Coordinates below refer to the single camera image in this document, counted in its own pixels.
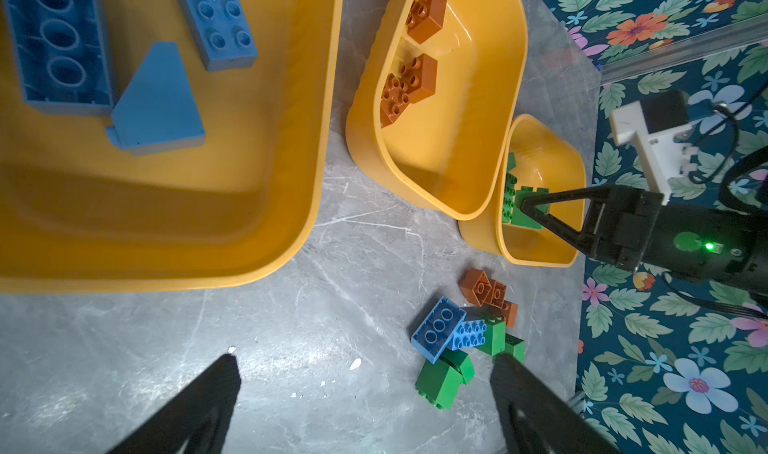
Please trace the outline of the brown lego small brick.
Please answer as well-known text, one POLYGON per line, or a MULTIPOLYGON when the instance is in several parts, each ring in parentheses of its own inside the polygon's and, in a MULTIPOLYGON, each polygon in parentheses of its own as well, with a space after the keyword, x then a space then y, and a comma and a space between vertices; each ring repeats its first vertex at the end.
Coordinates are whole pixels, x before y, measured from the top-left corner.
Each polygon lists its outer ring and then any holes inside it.
POLYGON ((447 0, 415 0, 406 19, 408 36, 423 44, 438 33, 444 24, 447 0))

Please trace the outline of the brown lego brick cluster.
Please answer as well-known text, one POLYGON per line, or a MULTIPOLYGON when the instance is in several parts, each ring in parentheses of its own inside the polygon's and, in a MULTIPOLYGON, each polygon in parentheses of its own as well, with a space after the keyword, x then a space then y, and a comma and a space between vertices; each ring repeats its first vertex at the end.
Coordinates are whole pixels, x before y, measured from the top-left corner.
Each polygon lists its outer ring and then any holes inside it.
POLYGON ((516 325, 518 305, 506 299, 507 285, 488 277, 481 269, 470 269, 459 282, 466 300, 473 306, 486 307, 502 317, 508 328, 516 325))

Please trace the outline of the left yellow plastic bin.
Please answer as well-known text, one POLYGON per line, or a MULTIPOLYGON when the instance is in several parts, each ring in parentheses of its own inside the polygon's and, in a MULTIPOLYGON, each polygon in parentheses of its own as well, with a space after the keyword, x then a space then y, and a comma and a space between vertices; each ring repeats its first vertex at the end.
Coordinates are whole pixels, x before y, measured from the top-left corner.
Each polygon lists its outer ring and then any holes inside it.
POLYGON ((233 287, 287 263, 319 209, 342 1, 241 0, 257 59, 209 72, 178 0, 102 0, 118 85, 176 43, 206 131, 142 156, 106 118, 25 104, 3 29, 2 292, 233 287))

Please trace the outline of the blue sloped lego brick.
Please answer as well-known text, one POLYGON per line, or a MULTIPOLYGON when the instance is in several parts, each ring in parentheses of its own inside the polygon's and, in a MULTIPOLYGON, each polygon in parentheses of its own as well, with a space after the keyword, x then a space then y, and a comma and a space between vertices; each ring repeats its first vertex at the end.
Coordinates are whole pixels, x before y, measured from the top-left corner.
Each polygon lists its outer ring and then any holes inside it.
POLYGON ((135 156, 198 147, 206 132, 179 48, 156 42, 111 113, 111 143, 135 156))

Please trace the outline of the green long lego brick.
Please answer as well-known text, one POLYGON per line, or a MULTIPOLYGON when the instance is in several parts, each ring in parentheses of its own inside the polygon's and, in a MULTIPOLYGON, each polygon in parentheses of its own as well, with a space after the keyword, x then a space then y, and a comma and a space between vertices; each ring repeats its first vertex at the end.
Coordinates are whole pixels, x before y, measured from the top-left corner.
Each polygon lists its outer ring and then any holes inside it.
POLYGON ((512 170, 516 167, 515 155, 510 152, 507 156, 507 168, 504 178, 504 190, 503 190, 503 203, 502 203, 502 223, 505 225, 512 224, 513 211, 515 205, 515 193, 517 178, 512 173, 512 170))

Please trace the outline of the blue long lego brick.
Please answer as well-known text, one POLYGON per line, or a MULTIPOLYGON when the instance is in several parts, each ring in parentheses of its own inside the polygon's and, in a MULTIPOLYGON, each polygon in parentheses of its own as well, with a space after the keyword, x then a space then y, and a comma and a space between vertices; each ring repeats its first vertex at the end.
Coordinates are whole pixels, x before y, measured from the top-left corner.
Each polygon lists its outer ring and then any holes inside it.
POLYGON ((23 101, 104 117, 118 98, 102 0, 3 0, 23 101))

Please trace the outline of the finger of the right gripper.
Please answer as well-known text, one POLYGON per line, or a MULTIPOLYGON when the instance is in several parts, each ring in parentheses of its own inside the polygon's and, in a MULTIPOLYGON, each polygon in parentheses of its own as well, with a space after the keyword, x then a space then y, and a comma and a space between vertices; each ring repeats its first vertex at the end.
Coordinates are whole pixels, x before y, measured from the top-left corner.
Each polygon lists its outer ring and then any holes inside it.
POLYGON ((537 205, 524 205, 522 211, 579 252, 587 255, 591 254, 591 237, 589 233, 583 230, 576 230, 559 218, 549 213, 541 212, 537 205))
POLYGON ((523 200, 519 203, 519 205, 520 205, 520 210, 522 211, 522 207, 524 205, 528 205, 528 206, 537 205, 539 209, 540 206, 563 203, 563 202, 571 202, 571 201, 577 201, 577 200, 595 200, 595 199, 600 200, 600 199, 605 199, 609 195, 611 190, 612 190, 611 186, 597 186, 597 187, 588 187, 584 189, 567 190, 567 191, 555 192, 555 193, 534 191, 532 193, 527 194, 523 198, 523 200))

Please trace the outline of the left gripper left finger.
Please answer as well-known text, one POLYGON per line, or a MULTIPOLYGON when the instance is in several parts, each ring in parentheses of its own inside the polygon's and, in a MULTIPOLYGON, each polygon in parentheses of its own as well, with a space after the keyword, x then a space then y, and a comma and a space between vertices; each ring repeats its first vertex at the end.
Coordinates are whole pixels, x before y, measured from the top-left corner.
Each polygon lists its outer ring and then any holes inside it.
POLYGON ((220 356, 111 451, 220 453, 241 384, 236 357, 220 356))

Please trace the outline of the middle yellow plastic bin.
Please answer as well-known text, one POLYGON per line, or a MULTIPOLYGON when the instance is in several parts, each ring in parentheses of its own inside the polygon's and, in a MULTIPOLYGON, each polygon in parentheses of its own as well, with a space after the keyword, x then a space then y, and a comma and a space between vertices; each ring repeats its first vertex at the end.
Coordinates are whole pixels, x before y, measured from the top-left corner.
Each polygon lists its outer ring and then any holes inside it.
POLYGON ((358 168, 411 204, 461 221, 488 205, 528 52, 522 0, 447 0, 442 29, 423 44, 407 34, 415 0, 390 0, 349 109, 345 137, 358 168), (427 54, 436 93, 380 123, 390 73, 427 54))

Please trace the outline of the green lego small brick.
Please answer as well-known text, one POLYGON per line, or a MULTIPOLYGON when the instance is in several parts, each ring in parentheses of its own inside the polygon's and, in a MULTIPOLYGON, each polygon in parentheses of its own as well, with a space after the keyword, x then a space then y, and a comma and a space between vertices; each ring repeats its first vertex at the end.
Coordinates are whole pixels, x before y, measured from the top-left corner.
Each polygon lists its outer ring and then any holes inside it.
POLYGON ((469 385, 475 368, 463 350, 446 350, 435 361, 426 361, 416 380, 418 394, 438 410, 450 410, 462 385, 469 385))

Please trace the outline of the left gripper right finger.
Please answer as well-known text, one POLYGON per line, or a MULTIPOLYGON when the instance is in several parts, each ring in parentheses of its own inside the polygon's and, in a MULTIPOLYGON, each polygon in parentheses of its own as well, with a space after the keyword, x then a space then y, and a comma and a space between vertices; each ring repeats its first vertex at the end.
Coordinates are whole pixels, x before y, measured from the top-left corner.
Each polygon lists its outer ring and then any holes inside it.
POLYGON ((509 453, 618 451, 513 356, 494 358, 490 385, 509 453))

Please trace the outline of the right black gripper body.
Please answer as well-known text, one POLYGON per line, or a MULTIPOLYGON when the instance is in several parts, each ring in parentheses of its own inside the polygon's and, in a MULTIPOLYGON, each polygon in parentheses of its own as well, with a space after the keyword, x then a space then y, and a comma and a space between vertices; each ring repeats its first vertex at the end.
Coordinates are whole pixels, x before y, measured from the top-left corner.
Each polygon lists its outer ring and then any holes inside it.
POLYGON ((663 203, 623 185, 586 190, 588 255, 626 271, 650 264, 690 281, 767 287, 767 209, 728 195, 723 210, 663 203))

